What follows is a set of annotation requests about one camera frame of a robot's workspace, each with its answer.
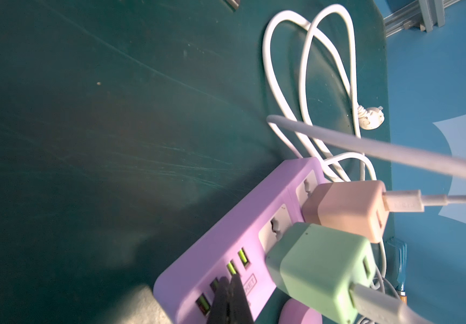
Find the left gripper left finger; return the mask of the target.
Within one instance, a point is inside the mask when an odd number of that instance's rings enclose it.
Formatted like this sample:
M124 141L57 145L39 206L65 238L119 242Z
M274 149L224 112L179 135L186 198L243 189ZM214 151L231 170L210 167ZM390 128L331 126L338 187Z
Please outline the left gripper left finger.
M230 281L228 278L220 278L218 287L215 291L214 301L211 305L207 324L229 323L229 288Z

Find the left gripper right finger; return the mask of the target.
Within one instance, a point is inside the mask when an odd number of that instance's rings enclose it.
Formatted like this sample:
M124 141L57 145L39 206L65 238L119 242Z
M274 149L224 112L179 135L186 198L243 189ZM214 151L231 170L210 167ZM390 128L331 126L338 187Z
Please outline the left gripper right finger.
M234 274L232 276L228 293L228 322L231 324L254 324L240 275Z

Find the purple power strip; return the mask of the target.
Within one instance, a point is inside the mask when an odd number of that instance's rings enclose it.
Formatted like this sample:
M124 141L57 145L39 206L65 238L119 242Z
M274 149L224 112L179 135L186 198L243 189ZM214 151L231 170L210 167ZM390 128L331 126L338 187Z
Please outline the purple power strip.
M157 278L153 295L171 322L205 323L219 279L234 274L256 319L276 289L266 254L303 221L303 204L325 182L316 158L277 166Z

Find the green USB charger adapter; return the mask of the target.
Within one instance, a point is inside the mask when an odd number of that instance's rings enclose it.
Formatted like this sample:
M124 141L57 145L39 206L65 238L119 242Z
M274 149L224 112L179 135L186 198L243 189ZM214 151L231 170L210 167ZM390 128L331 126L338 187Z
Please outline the green USB charger adapter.
M281 291L336 323L355 322L350 287L369 287L376 274L366 237L303 222L284 233L265 263Z

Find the pink USB charger adapter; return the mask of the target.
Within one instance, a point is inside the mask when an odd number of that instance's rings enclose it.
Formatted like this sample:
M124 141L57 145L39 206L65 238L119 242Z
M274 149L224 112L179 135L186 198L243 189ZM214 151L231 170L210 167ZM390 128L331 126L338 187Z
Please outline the pink USB charger adapter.
M371 243L383 240L388 221L380 180L332 182L318 185L302 206L305 222L366 237Z

